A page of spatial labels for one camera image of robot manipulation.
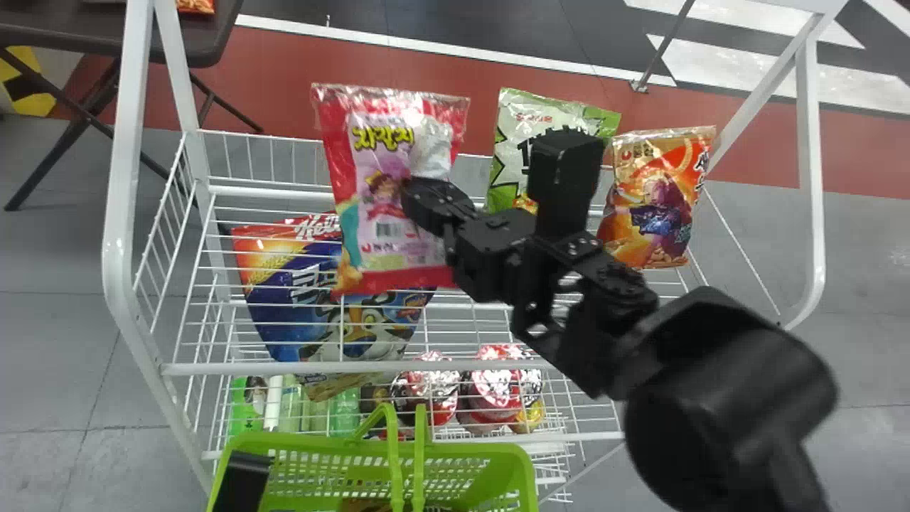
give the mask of foil lid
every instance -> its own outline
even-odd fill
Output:
[[[530,353],[518,345],[484,345],[477,352],[481,360],[531,359]],[[474,370],[470,385],[476,391],[472,398],[484,405],[498,409],[519,409],[533,404],[541,397],[543,375],[539,369],[527,370]]]
[[[437,351],[422,353],[415,361],[451,361],[450,357]],[[454,394],[459,387],[461,375],[454,370],[414,370],[402,372],[395,379],[393,387],[397,396],[424,398],[432,401],[444,401]]]

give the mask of chip bag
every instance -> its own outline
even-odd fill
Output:
[[[448,178],[470,101],[324,84],[311,98],[344,232],[334,292],[453,286],[442,240],[405,216],[401,186],[411,176]]]
[[[524,208],[536,213],[536,204],[525,193],[531,148],[528,139],[548,128],[577,128],[606,140],[616,133],[620,114],[575,101],[537,96],[519,89],[500,89],[495,146],[487,190],[490,213]]]
[[[215,14],[215,0],[177,0],[179,13]]]
[[[708,172],[714,127],[633,131],[613,138],[615,179],[597,236],[638,269],[678,267]]]
[[[333,300],[341,254],[339,217],[332,213],[241,226],[231,231],[247,307],[276,361],[401,359],[428,290],[347,295]],[[394,374],[298,374],[310,400]]]

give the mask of table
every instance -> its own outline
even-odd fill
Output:
[[[217,0],[216,13],[213,16],[181,17],[181,31],[190,67],[211,67],[217,64],[224,53],[242,3],[243,0]],[[0,59],[19,71],[21,75],[17,79],[30,82],[30,85],[50,94],[77,114],[45,158],[5,205],[5,210],[19,210],[47,172],[89,125],[113,138],[111,128],[99,121],[97,116],[116,97],[124,16],[123,4],[96,4],[83,0],[0,0]],[[73,99],[26,66],[5,49],[6,46],[41,46],[113,56],[115,60],[87,95]],[[149,60],[155,63],[165,62],[164,49],[157,30],[153,31]],[[206,100],[198,112],[200,124],[214,103],[257,132],[262,132],[261,126],[215,94],[198,77],[191,75],[190,79],[206,95]],[[167,170],[148,155],[142,153],[140,159],[156,174],[167,177]]]

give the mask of table leg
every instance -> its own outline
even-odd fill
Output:
[[[4,210],[13,211],[19,209],[19,207],[22,205],[22,202],[28,197],[29,194],[31,194],[41,179],[43,179],[47,172],[50,170],[50,167],[53,166],[54,163],[60,159],[63,153],[66,152],[66,150],[72,146],[74,142],[76,142],[76,139],[82,135],[82,133],[86,130],[87,125],[91,125],[97,128],[98,131],[107,135],[111,139],[114,138],[114,130],[98,120],[97,115],[100,114],[102,110],[104,110],[106,104],[110,103],[110,101],[113,100],[114,96],[116,95],[116,77],[119,66],[117,61],[115,61],[115,63],[112,64],[111,67],[109,67],[108,70],[105,71],[105,74],[102,76],[102,78],[108,77],[107,83],[102,84],[102,88],[92,96],[95,99],[106,97],[106,103],[100,109],[97,109],[95,112],[93,112],[89,109],[86,109],[86,107],[91,108],[92,105],[80,105],[78,102],[64,94],[60,88],[52,84],[46,78],[42,77],[40,73],[37,73],[26,63],[19,60],[3,46],[0,46],[0,59],[6,61],[7,64],[21,73],[26,79],[30,80],[37,87],[40,87],[47,94],[56,98],[57,101],[65,105],[67,108],[73,110],[81,117],[81,119],[78,121],[70,123],[70,126],[66,128],[64,135],[51,149],[51,153],[48,154],[47,157],[45,157],[45,160],[42,161],[42,165],[44,165],[46,161],[49,161],[49,165],[46,166],[46,169],[42,169],[42,165],[39,165],[39,168],[36,169],[35,172],[33,172],[32,175],[28,177],[20,190],[4,207]],[[85,123],[86,126],[80,127],[79,125],[83,123]],[[142,163],[146,164],[150,169],[152,169],[152,171],[155,172],[158,176],[163,179],[167,179],[167,176],[169,174],[167,170],[161,167],[148,155],[145,153],[140,153],[139,159],[142,161]]]
[[[114,96],[116,96],[117,71],[118,69],[115,63],[105,71],[102,80],[99,80],[100,85],[98,86],[98,89],[96,89],[94,93],[86,95],[83,100],[83,106],[86,111],[97,116],[114,99]],[[61,157],[63,157],[64,153],[82,137],[82,134],[85,133],[87,129],[88,121],[86,121],[85,118],[71,120],[66,127],[66,130],[64,130],[63,135],[60,136],[51,150],[47,152],[47,155],[45,155],[35,170],[32,171],[32,174],[28,176],[25,183],[19,187],[19,190],[16,191],[13,198],[6,203],[4,210],[19,210],[22,203],[28,199],[28,196],[32,194],[35,187],[37,187],[41,180],[45,178],[50,169]]]
[[[248,118],[242,112],[237,110],[233,105],[231,105],[230,103],[225,101],[224,98],[215,94],[215,92],[212,91],[212,89],[208,88],[208,86],[205,83],[203,83],[203,81],[200,80],[196,75],[190,73],[189,81],[194,86],[199,87],[199,90],[201,90],[206,95],[206,103],[203,105],[202,110],[200,110],[200,112],[199,112],[199,126],[202,126],[202,121],[205,120],[206,115],[208,114],[208,110],[211,108],[211,103],[212,103],[212,101],[214,101],[215,103],[219,104],[222,108],[224,108],[226,111],[233,114],[234,117],[243,121],[244,124],[246,124],[250,128],[253,128],[256,131],[256,133],[262,133],[264,131],[260,125],[256,124],[256,122],[253,121],[253,119]]]

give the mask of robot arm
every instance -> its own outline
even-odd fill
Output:
[[[477,212],[447,181],[412,179],[405,213],[444,239],[455,282],[514,306],[511,331],[588,396],[627,401],[644,482],[685,511],[823,512],[802,442],[831,413],[831,370],[803,342],[723,292],[659,306],[642,275],[585,228],[603,141],[568,129],[531,144],[536,216]],[[579,279],[561,285],[567,274]],[[563,323],[556,293],[580,292]]]

